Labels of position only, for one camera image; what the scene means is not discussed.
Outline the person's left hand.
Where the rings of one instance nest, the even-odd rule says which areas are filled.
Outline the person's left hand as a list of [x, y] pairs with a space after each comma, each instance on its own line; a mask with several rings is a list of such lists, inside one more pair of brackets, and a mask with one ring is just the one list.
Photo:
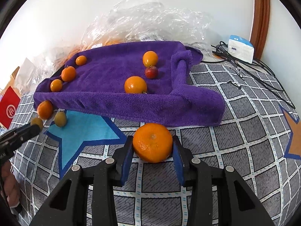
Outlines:
[[2, 179], [4, 182], [4, 197], [8, 205], [15, 208], [20, 202], [20, 189], [18, 181], [11, 171], [11, 162], [8, 160], [2, 166]]

